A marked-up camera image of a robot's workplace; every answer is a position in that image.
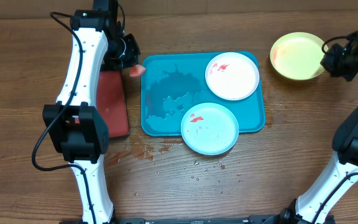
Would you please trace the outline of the light blue plate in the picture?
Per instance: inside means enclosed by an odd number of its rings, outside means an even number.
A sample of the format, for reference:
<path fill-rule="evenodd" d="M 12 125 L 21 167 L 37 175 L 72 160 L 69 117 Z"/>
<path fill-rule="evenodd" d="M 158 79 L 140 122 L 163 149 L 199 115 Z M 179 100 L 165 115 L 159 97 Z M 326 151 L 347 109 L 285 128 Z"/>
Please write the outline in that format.
<path fill-rule="evenodd" d="M 226 107 L 217 103 L 201 103 L 185 113 L 180 131 L 190 149 L 199 154 L 217 156 L 235 145 L 239 124 Z"/>

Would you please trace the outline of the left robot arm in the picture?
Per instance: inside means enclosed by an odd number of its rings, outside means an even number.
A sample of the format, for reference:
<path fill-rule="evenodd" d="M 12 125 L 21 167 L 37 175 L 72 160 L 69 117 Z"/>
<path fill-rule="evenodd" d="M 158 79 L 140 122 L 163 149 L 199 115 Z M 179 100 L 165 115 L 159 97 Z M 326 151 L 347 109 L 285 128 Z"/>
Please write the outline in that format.
<path fill-rule="evenodd" d="M 135 37 L 125 33 L 126 21 L 117 19 L 123 11 L 117 0 L 97 0 L 90 10 L 77 10 L 70 23 L 62 25 L 73 38 L 70 63 L 56 102 L 43 108 L 46 128 L 32 151 L 32 164 L 38 170 L 73 171 L 83 207 L 79 223 L 114 223 L 103 166 L 109 131 L 96 107 L 99 74 L 126 68 L 144 73 Z M 46 136 L 63 155 L 64 165 L 38 165 L 36 154 Z"/>

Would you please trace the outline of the yellow-green plate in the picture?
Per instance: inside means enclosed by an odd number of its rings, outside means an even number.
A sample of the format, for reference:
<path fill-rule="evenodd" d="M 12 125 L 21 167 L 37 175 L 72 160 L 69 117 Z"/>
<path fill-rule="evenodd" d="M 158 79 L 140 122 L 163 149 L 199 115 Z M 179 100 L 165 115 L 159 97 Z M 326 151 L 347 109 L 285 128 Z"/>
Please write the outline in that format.
<path fill-rule="evenodd" d="M 272 45 L 270 62 L 285 78 L 310 80 L 324 72 L 320 64 L 323 44 L 319 37 L 306 32 L 285 34 Z"/>

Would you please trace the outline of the pink sponge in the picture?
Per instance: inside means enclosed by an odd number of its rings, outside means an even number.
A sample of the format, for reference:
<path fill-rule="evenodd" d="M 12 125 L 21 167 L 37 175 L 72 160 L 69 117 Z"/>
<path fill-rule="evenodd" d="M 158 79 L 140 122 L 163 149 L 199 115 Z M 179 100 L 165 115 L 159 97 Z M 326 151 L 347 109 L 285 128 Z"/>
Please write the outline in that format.
<path fill-rule="evenodd" d="M 129 75 L 131 77 L 141 77 L 146 71 L 143 65 L 137 64 L 131 67 Z"/>

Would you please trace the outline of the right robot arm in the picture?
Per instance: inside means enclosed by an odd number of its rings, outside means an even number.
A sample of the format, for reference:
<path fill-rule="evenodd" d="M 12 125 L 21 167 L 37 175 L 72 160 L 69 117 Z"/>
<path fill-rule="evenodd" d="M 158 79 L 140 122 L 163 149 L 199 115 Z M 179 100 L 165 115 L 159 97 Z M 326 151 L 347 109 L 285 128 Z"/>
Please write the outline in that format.
<path fill-rule="evenodd" d="M 332 45 L 321 65 L 332 77 L 353 80 L 358 73 L 358 30 L 345 36 L 347 44 Z M 328 214 L 358 181 L 358 107 L 333 137 L 333 155 L 313 185 L 266 223 L 334 223 Z"/>

